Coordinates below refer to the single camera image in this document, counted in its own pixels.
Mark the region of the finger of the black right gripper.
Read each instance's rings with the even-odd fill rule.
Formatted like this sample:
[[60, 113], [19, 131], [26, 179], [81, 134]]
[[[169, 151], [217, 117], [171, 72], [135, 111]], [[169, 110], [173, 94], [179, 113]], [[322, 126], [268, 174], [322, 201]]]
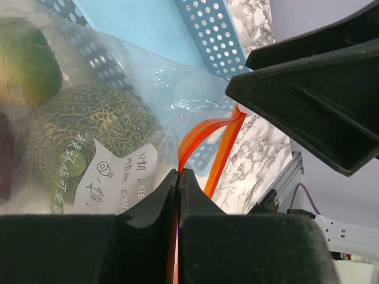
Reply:
[[314, 31], [253, 50], [245, 66], [258, 70], [276, 64], [356, 46], [378, 38], [378, 1]]
[[234, 76], [226, 95], [333, 170], [378, 156], [378, 40]]

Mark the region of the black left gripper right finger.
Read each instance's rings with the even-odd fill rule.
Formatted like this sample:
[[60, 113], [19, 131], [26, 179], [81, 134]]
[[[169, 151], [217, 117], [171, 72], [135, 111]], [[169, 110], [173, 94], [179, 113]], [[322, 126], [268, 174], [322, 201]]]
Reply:
[[339, 283], [325, 238], [301, 215], [228, 215], [184, 169], [178, 182], [179, 283]]

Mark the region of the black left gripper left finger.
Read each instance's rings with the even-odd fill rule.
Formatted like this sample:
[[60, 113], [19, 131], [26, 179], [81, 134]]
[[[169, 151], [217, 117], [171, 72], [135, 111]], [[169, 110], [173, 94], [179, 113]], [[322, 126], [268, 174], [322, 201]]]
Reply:
[[171, 283], [178, 181], [119, 215], [2, 216], [1, 282]]

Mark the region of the green netted melon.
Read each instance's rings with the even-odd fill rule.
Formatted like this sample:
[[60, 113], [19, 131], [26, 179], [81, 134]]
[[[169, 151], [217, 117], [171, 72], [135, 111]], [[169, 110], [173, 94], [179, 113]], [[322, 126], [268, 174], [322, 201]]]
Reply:
[[159, 134], [145, 104], [132, 93], [96, 83], [73, 86], [38, 106], [28, 120], [26, 155], [30, 172], [51, 195], [74, 202], [100, 142], [125, 157]]

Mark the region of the dark red apple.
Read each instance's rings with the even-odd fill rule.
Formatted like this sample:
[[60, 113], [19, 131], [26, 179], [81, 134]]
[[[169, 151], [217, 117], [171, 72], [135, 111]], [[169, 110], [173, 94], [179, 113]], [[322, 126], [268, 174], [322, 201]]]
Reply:
[[9, 200], [24, 182], [24, 145], [9, 118], [1, 113], [1, 200]]

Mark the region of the yellow green citrus fruit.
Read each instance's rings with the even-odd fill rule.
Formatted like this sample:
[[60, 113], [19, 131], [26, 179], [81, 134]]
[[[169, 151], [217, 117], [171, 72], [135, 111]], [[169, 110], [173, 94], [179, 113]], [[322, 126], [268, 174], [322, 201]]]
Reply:
[[62, 83], [41, 29], [20, 17], [1, 17], [1, 102], [33, 108], [57, 94]]

